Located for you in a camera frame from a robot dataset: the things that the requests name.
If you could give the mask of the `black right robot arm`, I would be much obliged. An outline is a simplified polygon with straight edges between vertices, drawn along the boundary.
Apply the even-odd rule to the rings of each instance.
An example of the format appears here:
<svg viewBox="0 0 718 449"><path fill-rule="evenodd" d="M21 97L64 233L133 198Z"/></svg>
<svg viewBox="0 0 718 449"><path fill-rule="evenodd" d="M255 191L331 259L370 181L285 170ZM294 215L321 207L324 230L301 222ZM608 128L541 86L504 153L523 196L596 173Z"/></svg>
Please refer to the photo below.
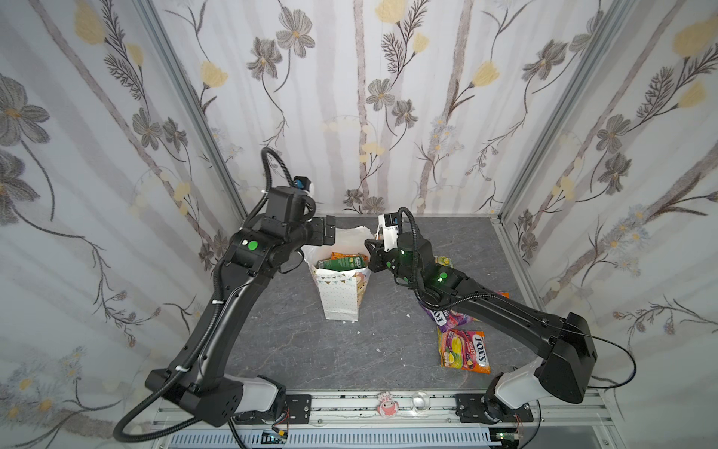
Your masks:
<svg viewBox="0 0 718 449"><path fill-rule="evenodd" d="M405 207L379 217L375 239L365 242L368 267L389 271L397 284L413 291L430 312L460 312L514 338L536 358L497 375L484 394L457 406L458 415L493 425L516 422L531 403L555 398L580 404L592 389L598 362L596 343L587 321L571 312L565 317L525 306L494 292L458 269L436 261L412 213Z"/></svg>

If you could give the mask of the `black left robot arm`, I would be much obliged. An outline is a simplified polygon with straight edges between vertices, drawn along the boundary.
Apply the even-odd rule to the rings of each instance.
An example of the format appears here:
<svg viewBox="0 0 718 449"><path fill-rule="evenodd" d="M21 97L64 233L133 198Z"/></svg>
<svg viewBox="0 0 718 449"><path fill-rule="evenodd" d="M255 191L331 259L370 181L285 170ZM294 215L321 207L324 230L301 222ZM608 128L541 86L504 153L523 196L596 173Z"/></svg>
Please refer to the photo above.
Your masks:
<svg viewBox="0 0 718 449"><path fill-rule="evenodd" d="M264 376L226 374L228 357L252 307L290 256L307 245L331 245L336 220L315 215L306 177L284 175L285 186L267 177L261 200L230 239L212 272L213 294L189 340L165 369L152 370L145 387L151 392L113 431L120 443L160 439L194 424L233 426L241 415L278 420L285 414L286 389ZM126 427L163 398L189 413L190 419L146 434Z"/></svg>

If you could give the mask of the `orange corn snack bag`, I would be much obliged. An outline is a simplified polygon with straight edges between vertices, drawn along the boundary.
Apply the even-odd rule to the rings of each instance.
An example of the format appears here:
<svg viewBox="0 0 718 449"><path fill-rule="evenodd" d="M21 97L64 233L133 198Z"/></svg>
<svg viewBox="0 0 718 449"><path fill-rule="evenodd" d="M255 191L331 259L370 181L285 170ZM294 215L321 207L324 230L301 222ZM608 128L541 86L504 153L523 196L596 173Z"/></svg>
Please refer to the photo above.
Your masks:
<svg viewBox="0 0 718 449"><path fill-rule="evenodd" d="M348 257L360 257L364 261L368 261L368 256L366 254L344 254L339 252L332 252L330 259L336 260L336 259L342 259L342 258L348 258Z"/></svg>

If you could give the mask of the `green Fox's tea packet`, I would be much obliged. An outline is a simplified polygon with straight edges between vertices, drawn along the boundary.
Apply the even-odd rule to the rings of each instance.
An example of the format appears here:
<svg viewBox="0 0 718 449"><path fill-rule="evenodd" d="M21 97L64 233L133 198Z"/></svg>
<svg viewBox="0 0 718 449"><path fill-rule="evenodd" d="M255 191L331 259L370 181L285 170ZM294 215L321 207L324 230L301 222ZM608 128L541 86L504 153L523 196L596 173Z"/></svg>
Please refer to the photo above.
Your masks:
<svg viewBox="0 0 718 449"><path fill-rule="evenodd" d="M356 269L364 269L365 267L366 261L362 256L325 259L317 263L317 269L326 269L327 271L355 271Z"/></svg>

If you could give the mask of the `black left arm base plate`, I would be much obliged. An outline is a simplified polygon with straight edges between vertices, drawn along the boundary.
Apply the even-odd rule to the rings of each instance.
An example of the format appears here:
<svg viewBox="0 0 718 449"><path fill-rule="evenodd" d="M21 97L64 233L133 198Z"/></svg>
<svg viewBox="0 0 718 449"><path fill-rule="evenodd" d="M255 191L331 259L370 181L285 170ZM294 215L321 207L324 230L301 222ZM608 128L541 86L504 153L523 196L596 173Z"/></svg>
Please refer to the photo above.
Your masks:
<svg viewBox="0 0 718 449"><path fill-rule="evenodd" d="M308 425L312 414L312 395L291 394L286 396L285 409L290 426Z"/></svg>

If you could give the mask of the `purple Fox's berries bag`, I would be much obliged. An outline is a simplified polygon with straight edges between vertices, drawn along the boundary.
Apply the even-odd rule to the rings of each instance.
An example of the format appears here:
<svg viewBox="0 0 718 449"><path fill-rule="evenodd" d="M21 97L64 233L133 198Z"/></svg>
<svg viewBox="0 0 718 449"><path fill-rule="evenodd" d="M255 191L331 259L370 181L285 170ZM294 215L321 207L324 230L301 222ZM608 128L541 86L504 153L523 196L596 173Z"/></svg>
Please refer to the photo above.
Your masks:
<svg viewBox="0 0 718 449"><path fill-rule="evenodd" d="M460 312L450 310L430 311L426 307L423 307L423 310L435 322L440 332L448 332L451 329L467 325L474 320L473 317L467 314L460 314Z"/></svg>

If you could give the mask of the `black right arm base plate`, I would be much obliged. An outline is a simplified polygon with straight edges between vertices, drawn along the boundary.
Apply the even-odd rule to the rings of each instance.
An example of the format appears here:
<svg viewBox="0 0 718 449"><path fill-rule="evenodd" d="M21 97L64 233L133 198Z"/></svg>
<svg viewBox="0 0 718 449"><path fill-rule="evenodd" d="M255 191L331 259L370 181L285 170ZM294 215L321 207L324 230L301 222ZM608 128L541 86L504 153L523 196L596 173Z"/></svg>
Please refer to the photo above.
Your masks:
<svg viewBox="0 0 718 449"><path fill-rule="evenodd" d="M525 404L518 409L512 409L491 395L486 394L456 394L455 414L460 422L480 423L488 426L497 424L532 423L534 415L531 408Z"/></svg>

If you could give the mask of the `pink yellow Fox's candy bag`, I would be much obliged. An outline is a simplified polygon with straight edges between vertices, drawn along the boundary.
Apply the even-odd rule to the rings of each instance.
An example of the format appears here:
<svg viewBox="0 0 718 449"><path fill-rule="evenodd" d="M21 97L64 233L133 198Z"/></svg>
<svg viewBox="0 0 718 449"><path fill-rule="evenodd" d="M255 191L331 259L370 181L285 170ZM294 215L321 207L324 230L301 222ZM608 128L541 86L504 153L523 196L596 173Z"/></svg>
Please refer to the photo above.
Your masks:
<svg viewBox="0 0 718 449"><path fill-rule="evenodd" d="M482 331L449 329L437 330L441 366L447 369L490 374L491 367Z"/></svg>

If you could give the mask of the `white cartoon paper bag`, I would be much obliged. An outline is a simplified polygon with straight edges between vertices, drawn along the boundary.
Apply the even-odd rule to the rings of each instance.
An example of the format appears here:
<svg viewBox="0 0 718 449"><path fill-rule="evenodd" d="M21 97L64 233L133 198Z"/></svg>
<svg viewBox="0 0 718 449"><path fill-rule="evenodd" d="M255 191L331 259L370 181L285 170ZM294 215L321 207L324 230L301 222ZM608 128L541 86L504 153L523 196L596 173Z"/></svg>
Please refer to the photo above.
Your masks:
<svg viewBox="0 0 718 449"><path fill-rule="evenodd" d="M327 320L352 321L359 319L359 308L366 294L371 271L368 261L364 269L355 271L327 271L317 269L320 260L330 259L332 252L366 254L365 240L372 237L366 226L337 229L332 246L304 246L304 260L316 285Z"/></svg>

